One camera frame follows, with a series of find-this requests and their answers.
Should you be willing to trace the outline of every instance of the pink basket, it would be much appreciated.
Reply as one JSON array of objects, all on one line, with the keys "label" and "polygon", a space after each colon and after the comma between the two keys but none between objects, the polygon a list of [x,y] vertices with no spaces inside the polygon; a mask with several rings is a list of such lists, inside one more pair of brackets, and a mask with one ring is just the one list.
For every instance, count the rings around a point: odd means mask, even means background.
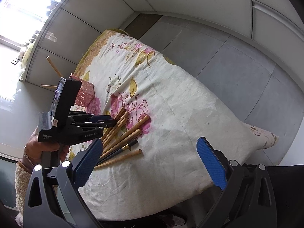
[{"label": "pink basket", "polygon": [[80,90],[77,94],[75,105],[79,105],[82,107],[88,107],[89,103],[95,97],[94,85],[90,82],[77,78],[76,76],[74,76],[72,74],[70,75],[70,78],[82,82]]}]

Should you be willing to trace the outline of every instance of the blue gripper pad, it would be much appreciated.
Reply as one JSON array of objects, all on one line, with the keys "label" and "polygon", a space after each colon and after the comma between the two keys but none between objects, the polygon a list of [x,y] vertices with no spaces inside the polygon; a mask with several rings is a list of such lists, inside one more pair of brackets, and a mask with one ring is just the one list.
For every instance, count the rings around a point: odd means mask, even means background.
[{"label": "blue gripper pad", "polygon": [[214,184],[224,190],[227,185],[226,171],[203,137],[197,140],[196,150]]},{"label": "blue gripper pad", "polygon": [[100,139],[95,139],[86,150],[79,152],[72,159],[75,188],[78,189],[86,184],[101,154],[102,142]]}]

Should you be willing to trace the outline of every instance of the wooden chopstick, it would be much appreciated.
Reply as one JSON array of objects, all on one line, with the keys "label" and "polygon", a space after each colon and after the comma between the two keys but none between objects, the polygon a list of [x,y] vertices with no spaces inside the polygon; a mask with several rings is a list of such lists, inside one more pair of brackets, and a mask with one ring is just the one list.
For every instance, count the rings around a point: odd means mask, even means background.
[{"label": "wooden chopstick", "polygon": [[112,148],[115,145],[117,145],[119,142],[127,138],[130,134],[134,133],[139,127],[146,121],[148,121],[150,117],[148,115],[144,116],[139,122],[137,122],[132,128],[130,128],[127,132],[125,132],[122,136],[120,136],[116,141],[114,141],[112,144],[107,146],[107,148],[104,149],[104,153],[107,152],[108,148]]},{"label": "wooden chopstick", "polygon": [[49,86],[49,85],[40,85],[41,87],[47,87],[47,88],[53,88],[53,89],[56,89],[57,86]]},{"label": "wooden chopstick", "polygon": [[118,133],[118,131],[120,130],[120,128],[123,125],[126,124],[127,120],[128,119],[126,117],[124,117],[124,119],[119,123],[119,125],[117,126],[117,128],[115,128],[115,130],[112,133],[109,134],[109,137],[105,140],[104,143],[102,143],[104,147],[113,139],[113,137]]},{"label": "wooden chopstick", "polygon": [[56,68],[56,66],[54,65],[54,63],[52,62],[52,60],[50,59],[49,56],[47,56],[47,60],[50,63],[50,65],[52,66],[52,68],[56,71],[56,73],[58,74],[59,77],[63,77],[63,75],[59,72],[59,70]]},{"label": "wooden chopstick", "polygon": [[107,140],[109,137],[112,136],[113,132],[116,130],[116,128],[118,127],[118,125],[119,125],[119,124],[122,122],[122,120],[123,120],[124,118],[126,118],[128,115],[129,115],[128,112],[125,112],[125,113],[123,114],[123,116],[119,119],[119,121],[116,123],[116,125],[113,127],[113,129],[110,131],[110,133],[105,137],[105,139],[102,141],[102,143],[105,143],[106,140]]},{"label": "wooden chopstick", "polygon": [[107,161],[107,162],[105,162],[105,163],[102,163],[102,164],[100,164],[100,165],[98,165],[98,166],[95,166],[95,167],[94,167],[94,170],[96,170],[96,169],[98,169],[98,168],[101,168],[101,167],[104,167],[104,166],[108,166],[108,165],[111,165],[111,164],[115,164],[115,163],[117,163],[117,162],[119,162],[119,161],[126,160],[126,159],[128,159],[128,158],[131,158],[131,157],[133,157],[133,156],[135,156],[135,155],[139,155],[139,154],[141,154],[141,153],[142,153],[142,150],[141,150],[141,149],[136,150],[136,151],[131,152],[131,153],[129,153],[129,154],[123,155],[123,156],[121,156],[121,157],[119,157],[119,158],[117,158],[117,159],[112,159],[112,160],[109,160],[109,161]]},{"label": "wooden chopstick", "polygon": [[130,134],[127,138],[123,139],[121,142],[119,142],[118,144],[116,144],[112,148],[110,148],[110,147],[106,148],[105,152],[100,156],[100,158],[103,158],[104,156],[106,156],[109,153],[115,151],[119,147],[123,147],[125,144],[128,143],[129,140],[134,139],[134,137],[136,137],[140,133],[141,133],[141,129],[139,128],[138,130],[136,130],[135,132]]},{"label": "wooden chopstick", "polygon": [[[124,107],[121,108],[121,110],[117,113],[115,116],[115,120],[119,120],[121,116],[125,113],[126,109]],[[113,128],[108,128],[107,131],[103,134],[101,140],[104,141],[104,139],[107,137],[107,135],[112,131]]]}]

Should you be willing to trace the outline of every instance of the tile floor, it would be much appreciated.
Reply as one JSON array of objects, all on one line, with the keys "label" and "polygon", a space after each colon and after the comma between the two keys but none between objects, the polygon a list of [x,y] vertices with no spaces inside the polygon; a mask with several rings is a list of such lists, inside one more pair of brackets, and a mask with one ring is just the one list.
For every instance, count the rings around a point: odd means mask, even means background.
[{"label": "tile floor", "polygon": [[[248,164],[281,162],[303,120],[304,94],[275,62],[225,32],[167,16],[140,40],[201,81],[238,119],[280,137],[275,147],[253,153]],[[207,191],[172,208],[188,217],[184,227],[197,226],[218,198],[216,189]]]},{"label": "tile floor", "polygon": [[11,64],[18,54],[0,44],[0,143],[23,150],[54,92],[19,81],[21,63]]}]

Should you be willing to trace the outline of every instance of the sticker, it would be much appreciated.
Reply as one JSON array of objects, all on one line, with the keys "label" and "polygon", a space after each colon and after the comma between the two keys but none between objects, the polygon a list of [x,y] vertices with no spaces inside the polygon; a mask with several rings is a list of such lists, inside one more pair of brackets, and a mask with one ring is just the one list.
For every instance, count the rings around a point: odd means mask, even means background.
[{"label": "sticker", "polygon": [[57,127],[57,123],[58,123],[58,120],[57,119],[54,119],[54,116],[52,115],[52,125],[54,127]]}]

